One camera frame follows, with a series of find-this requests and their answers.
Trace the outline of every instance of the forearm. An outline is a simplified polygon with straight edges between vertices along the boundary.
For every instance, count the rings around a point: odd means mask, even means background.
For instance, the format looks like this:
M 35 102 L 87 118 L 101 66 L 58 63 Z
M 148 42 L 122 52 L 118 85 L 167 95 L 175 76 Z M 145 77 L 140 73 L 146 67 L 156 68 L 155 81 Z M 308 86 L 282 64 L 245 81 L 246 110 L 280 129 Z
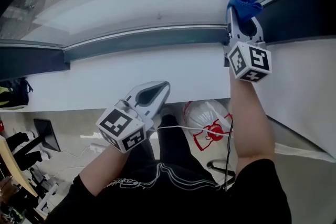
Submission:
M 84 186 L 98 195 L 122 171 L 129 154 L 123 154 L 113 146 L 108 146 L 79 174 Z
M 241 166 L 259 158 L 274 158 L 272 131 L 250 82 L 236 80 L 230 70 L 231 103 L 234 118 L 234 142 Z

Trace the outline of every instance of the wooden board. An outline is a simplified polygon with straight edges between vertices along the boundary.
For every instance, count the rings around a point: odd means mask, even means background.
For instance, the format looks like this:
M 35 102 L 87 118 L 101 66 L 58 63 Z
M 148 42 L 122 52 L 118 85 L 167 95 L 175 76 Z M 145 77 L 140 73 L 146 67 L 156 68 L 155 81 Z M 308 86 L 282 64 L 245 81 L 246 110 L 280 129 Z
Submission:
M 8 145 L 6 142 L 6 139 L 2 136 L 0 136 L 0 155 L 2 159 L 4 160 L 8 170 L 10 171 L 13 178 L 21 185 L 23 186 L 27 191 L 29 191 L 31 194 L 33 194 L 35 197 L 37 197 L 37 193 L 34 191 L 32 186 L 30 185 L 28 179 L 25 177 L 25 175 L 20 170 L 19 166 L 17 165 Z

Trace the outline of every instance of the fiducial marker cube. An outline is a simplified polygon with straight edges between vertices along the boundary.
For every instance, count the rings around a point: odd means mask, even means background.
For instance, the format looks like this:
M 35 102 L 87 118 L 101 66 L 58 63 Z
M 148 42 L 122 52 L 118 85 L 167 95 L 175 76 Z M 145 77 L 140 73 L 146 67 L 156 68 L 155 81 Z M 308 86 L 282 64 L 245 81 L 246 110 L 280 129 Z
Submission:
M 115 106 L 106 109 L 96 125 L 104 139 L 123 153 L 146 139 L 144 122 Z
M 228 53 L 236 79 L 259 82 L 272 73 L 271 53 L 268 50 L 238 41 Z

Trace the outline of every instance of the black backpack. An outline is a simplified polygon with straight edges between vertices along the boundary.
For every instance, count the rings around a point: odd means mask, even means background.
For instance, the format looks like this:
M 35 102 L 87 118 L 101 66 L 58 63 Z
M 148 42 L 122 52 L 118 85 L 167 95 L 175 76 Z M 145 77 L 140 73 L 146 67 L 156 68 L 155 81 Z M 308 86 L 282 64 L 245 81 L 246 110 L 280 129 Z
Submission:
M 17 110 L 28 102 L 28 93 L 33 89 L 25 78 L 0 82 L 0 109 Z

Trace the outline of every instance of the white wall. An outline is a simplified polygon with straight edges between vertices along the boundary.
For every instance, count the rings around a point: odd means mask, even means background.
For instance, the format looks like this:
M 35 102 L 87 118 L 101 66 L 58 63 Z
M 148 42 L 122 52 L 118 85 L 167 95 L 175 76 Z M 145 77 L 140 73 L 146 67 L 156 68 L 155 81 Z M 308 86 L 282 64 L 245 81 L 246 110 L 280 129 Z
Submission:
M 273 74 L 256 85 L 266 113 L 336 157 L 336 40 L 268 49 Z

